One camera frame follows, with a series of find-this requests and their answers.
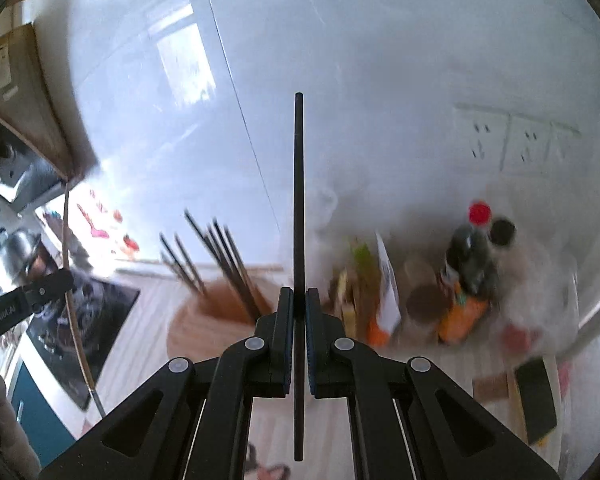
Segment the soy sauce bottle orange label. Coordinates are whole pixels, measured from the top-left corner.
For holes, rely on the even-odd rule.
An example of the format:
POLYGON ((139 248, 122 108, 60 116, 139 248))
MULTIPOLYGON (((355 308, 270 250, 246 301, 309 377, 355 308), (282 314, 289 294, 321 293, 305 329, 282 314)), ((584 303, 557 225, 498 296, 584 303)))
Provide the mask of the soy sauce bottle orange label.
POLYGON ((516 234, 516 226, 506 217, 496 218, 486 230, 473 224, 455 230, 439 275, 451 298, 451 307, 437 329, 442 344, 463 342, 498 302, 498 260, 513 245, 516 234))

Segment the black gas stove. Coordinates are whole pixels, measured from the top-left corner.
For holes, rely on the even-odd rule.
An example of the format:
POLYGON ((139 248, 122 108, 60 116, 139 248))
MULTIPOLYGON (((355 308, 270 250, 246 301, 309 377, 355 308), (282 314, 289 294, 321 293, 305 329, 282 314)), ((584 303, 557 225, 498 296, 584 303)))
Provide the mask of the black gas stove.
MULTIPOLYGON (((140 292, 132 287, 73 273, 72 298, 83 351, 94 379, 99 378, 123 323, 140 292)), ((27 329, 34 348, 58 384, 84 411, 90 403, 71 335, 66 300, 46 304, 27 329)))

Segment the black yellow sponge brush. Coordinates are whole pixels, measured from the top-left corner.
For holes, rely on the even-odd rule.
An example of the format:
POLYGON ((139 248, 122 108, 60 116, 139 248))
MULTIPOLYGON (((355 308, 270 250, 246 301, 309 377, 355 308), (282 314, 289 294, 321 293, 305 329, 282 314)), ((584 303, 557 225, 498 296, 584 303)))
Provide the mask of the black yellow sponge brush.
POLYGON ((534 358, 513 370, 513 392, 521 412, 524 440, 539 444, 558 426, 554 378, 546 359, 534 358))

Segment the blue kitchen cabinet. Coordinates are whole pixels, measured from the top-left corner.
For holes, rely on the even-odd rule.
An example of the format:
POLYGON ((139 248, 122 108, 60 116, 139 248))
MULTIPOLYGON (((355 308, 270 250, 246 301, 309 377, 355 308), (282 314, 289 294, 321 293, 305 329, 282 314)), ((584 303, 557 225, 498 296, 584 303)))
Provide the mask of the blue kitchen cabinet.
POLYGON ((23 363, 12 385, 12 407, 43 468, 76 442, 44 399, 23 363))

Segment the colourful wall stickers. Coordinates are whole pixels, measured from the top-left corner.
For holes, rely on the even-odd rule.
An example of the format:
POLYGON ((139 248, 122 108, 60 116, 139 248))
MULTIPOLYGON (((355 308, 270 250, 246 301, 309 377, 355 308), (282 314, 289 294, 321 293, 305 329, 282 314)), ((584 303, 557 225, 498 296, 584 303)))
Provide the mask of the colourful wall stickers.
POLYGON ((125 216, 94 188, 74 188, 69 192, 67 208, 62 196, 54 198, 43 206, 40 218, 52 231, 60 230, 65 211, 68 239, 79 243, 91 260, 134 261, 140 256, 140 244, 125 216))

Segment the red cap dark bottle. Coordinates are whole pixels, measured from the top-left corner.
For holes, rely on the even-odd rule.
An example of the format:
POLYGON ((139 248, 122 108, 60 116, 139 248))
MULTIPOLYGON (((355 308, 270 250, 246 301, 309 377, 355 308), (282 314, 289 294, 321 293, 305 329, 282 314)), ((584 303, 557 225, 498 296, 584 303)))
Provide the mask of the red cap dark bottle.
POLYGON ((483 200, 468 207, 467 221, 452 234, 444 255, 441 276, 449 285, 459 284, 466 294, 486 298, 488 281, 492 278, 488 233, 492 210, 483 200))

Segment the steel pot with lid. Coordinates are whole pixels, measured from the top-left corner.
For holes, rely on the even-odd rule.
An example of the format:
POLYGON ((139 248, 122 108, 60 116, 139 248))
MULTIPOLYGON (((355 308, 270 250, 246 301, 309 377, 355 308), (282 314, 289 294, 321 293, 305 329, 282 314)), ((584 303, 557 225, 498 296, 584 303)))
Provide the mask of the steel pot with lid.
POLYGON ((0 229, 0 289, 8 292, 42 278, 46 263, 40 234, 21 228, 0 229))

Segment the black range hood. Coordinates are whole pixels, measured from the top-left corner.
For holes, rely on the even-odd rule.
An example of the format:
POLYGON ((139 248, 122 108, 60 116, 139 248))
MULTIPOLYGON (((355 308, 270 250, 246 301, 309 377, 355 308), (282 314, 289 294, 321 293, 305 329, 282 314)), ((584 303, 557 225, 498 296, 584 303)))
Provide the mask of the black range hood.
POLYGON ((0 122, 0 196, 16 214, 61 196, 60 173, 12 130, 0 122))

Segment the brown lid jar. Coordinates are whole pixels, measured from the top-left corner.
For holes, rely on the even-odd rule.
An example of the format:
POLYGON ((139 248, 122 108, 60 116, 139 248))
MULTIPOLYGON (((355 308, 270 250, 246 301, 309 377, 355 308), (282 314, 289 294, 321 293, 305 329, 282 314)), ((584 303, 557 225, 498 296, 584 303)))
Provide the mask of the brown lid jar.
POLYGON ((451 299, 441 287, 436 272, 425 260, 407 260, 404 272, 408 291, 404 332, 411 344, 428 344, 449 311, 451 299))

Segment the cream utensil holder canister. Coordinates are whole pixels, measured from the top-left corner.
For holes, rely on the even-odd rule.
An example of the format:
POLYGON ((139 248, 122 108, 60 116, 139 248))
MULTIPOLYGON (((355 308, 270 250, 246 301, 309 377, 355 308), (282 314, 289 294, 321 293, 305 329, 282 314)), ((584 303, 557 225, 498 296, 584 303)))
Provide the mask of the cream utensil holder canister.
POLYGON ((225 278, 208 282, 206 289, 206 296, 190 294, 175 311, 166 335, 170 359, 212 359, 253 335, 254 322, 225 278))

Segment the striped cat table mat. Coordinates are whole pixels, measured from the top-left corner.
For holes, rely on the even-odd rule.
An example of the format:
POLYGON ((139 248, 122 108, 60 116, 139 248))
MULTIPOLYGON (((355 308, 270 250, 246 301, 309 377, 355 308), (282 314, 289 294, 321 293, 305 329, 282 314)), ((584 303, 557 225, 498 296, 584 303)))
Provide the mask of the striped cat table mat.
POLYGON ((554 469, 425 358, 348 338, 315 290, 284 289, 256 333, 202 363, 171 360, 86 437, 76 479, 240 479, 255 398, 347 403, 360 479, 551 479, 554 469))

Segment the triple wall socket panel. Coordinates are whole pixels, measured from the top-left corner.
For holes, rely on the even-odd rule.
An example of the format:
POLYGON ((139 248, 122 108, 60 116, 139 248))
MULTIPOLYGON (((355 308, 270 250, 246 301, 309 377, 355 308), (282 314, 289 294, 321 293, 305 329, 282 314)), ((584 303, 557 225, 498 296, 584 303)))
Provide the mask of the triple wall socket panel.
POLYGON ((453 108, 453 160, 464 168, 514 176, 547 176, 570 162, 578 129, 496 108, 453 108))

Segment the white seasoning packet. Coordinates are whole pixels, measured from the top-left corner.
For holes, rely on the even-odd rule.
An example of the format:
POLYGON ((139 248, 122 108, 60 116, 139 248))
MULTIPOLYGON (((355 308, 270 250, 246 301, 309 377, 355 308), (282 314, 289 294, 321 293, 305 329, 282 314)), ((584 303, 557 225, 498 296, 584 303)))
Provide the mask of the white seasoning packet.
POLYGON ((400 298, 387 248, 379 233, 376 234, 380 271, 379 306, 376 323, 386 338, 391 338, 401 322, 400 298))

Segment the white plastic bag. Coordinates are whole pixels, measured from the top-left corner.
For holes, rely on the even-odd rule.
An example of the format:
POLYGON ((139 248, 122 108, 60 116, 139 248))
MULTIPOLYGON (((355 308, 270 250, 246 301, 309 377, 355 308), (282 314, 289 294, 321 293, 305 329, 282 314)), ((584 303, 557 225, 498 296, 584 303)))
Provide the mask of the white plastic bag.
POLYGON ((576 338, 578 325, 573 258, 538 248, 502 260, 496 340, 506 356, 562 352, 576 338))

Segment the small brown card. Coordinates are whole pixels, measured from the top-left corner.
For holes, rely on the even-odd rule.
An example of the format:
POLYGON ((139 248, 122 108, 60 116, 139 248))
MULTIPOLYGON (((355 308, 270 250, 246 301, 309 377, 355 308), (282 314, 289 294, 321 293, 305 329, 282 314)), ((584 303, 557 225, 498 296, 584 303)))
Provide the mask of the small brown card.
POLYGON ((480 403, 492 403, 509 397, 506 373, 476 378, 472 381, 472 395, 480 403))

